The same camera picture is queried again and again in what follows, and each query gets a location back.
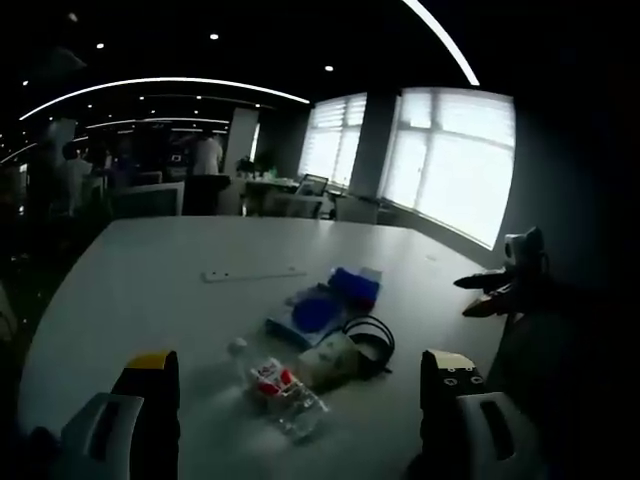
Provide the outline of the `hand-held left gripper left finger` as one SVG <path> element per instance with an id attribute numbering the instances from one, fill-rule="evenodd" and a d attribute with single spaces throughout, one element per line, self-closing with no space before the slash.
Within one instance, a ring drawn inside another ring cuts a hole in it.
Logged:
<path id="1" fill-rule="evenodd" d="M 174 351 L 130 360 L 61 431 L 60 479 L 176 479 L 180 423 Z"/>

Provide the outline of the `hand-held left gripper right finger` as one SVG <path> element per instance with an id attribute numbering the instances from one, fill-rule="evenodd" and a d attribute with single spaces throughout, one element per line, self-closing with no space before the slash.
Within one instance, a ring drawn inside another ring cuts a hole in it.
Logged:
<path id="1" fill-rule="evenodd" d="M 533 423 L 503 392 L 488 391 L 467 357 L 426 350 L 420 366 L 422 479 L 535 479 Z"/>

